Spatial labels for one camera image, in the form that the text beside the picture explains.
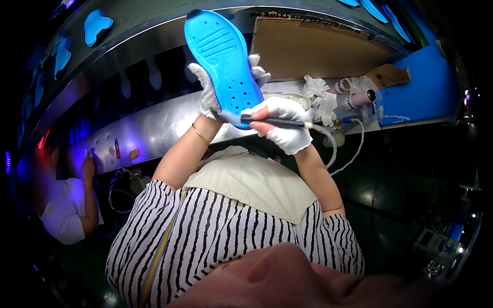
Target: pile of white gloves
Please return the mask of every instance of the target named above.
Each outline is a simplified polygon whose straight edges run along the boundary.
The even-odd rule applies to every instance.
[[[330,87],[325,84],[322,78],[313,79],[305,75],[306,84],[303,87],[301,94],[307,96],[312,101],[312,107],[318,106],[315,119],[321,119],[324,126],[334,126],[336,114],[334,110],[337,108],[337,95],[327,92]]]

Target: beige apron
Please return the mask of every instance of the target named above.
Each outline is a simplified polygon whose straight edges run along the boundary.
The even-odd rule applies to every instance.
[[[214,191],[295,225],[317,200],[296,173],[242,146],[230,146],[201,161],[183,186],[192,187]]]

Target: cardboard sheet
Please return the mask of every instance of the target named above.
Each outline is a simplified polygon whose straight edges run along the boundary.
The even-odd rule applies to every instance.
[[[293,18],[257,17],[251,50],[272,80],[356,77],[398,59],[354,29]]]
[[[381,90],[399,83],[411,81],[409,67],[406,69],[398,68],[392,64],[384,64],[365,74]]]

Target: cardboard box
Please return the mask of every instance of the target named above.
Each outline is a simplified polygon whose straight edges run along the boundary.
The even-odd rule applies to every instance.
[[[320,18],[257,17],[251,53],[260,54],[259,65],[274,81],[302,80],[306,74],[357,77],[398,60],[388,44],[369,38],[359,30]]]

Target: glove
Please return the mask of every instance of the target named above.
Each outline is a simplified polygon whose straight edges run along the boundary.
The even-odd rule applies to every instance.
[[[306,83],[303,86],[301,94],[307,96],[309,99],[312,99],[314,96],[324,97],[327,91],[330,90],[330,87],[325,84],[325,80],[322,78],[313,79],[305,75],[305,81]]]
[[[322,124],[324,126],[334,126],[334,120],[336,119],[336,114],[334,113],[335,108],[337,108],[337,94],[326,92],[324,97],[318,97],[312,103],[312,106],[318,105],[318,110],[315,114],[315,119],[322,119]]]
[[[255,82],[261,88],[271,79],[271,74],[266,73],[263,68],[258,66],[259,61],[260,55],[258,54],[248,56],[248,64],[250,65],[253,79],[255,79]],[[204,88],[204,90],[202,91],[202,103],[200,104],[200,113],[208,118],[217,120],[219,118],[218,114],[221,111],[221,106],[217,101],[214,91],[214,85],[212,84],[209,74],[207,74],[206,70],[197,63],[190,63],[188,65],[188,68],[195,76],[197,76],[200,84],[202,85],[202,88]]]
[[[242,114],[254,114],[254,118],[267,116],[304,122],[307,115],[303,107],[292,100],[270,97],[252,109],[245,109]],[[286,155],[294,155],[312,142],[308,129],[284,129],[265,122],[252,122],[250,127],[258,131],[260,137],[272,140]]]

